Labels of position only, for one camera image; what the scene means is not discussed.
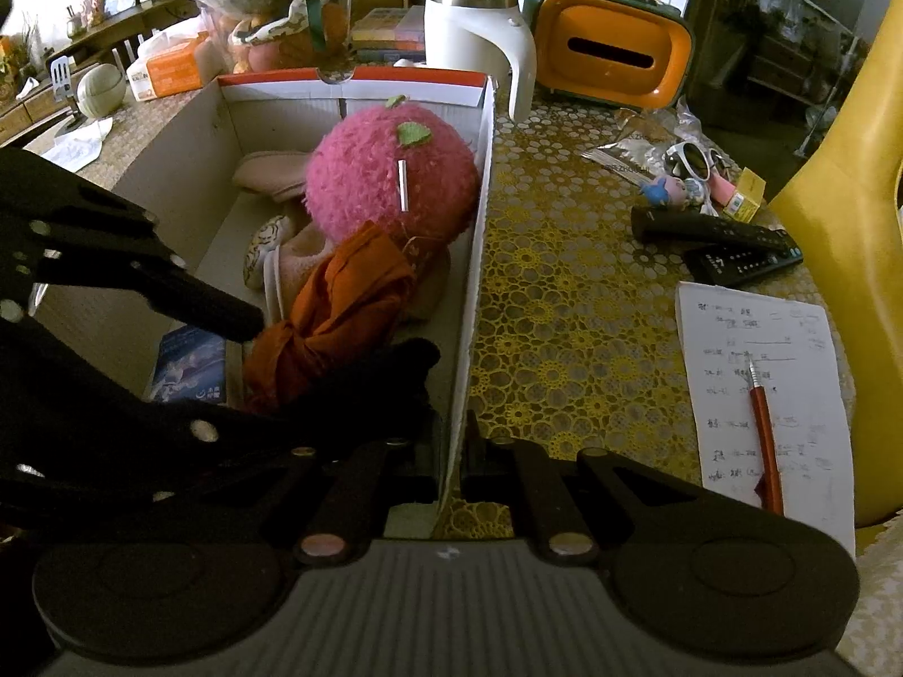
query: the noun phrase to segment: mug handle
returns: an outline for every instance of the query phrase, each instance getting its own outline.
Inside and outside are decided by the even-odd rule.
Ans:
[[[517,10],[457,8],[455,24],[498,47],[511,64],[509,117],[526,121],[536,87],[536,44],[533,33]]]

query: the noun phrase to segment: pink fluffy ball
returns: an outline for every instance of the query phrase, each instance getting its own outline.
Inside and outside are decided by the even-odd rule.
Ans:
[[[396,128],[415,121],[429,142],[403,147]],[[408,213],[401,213],[398,161],[407,161]],[[467,227],[480,177],[473,154],[455,128],[412,103],[376,106],[342,120],[307,165],[307,210],[332,241],[367,219],[391,235],[427,236],[448,243]]]

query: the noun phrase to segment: yellow chair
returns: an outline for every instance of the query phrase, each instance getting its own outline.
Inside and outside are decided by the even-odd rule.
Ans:
[[[903,508],[903,0],[816,154],[771,207],[803,249],[856,382],[856,524]]]

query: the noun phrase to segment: notepad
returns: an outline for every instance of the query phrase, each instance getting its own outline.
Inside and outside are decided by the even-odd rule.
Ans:
[[[681,282],[676,311],[703,486],[761,507],[748,351],[769,400],[784,515],[824,531],[853,555],[850,429],[825,310]]]

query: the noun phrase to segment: orange cloth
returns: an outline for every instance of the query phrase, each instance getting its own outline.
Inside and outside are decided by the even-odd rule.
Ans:
[[[414,271],[372,222],[308,278],[289,318],[266,328],[245,361],[247,409],[270,414],[310,383],[382,345],[414,289]]]

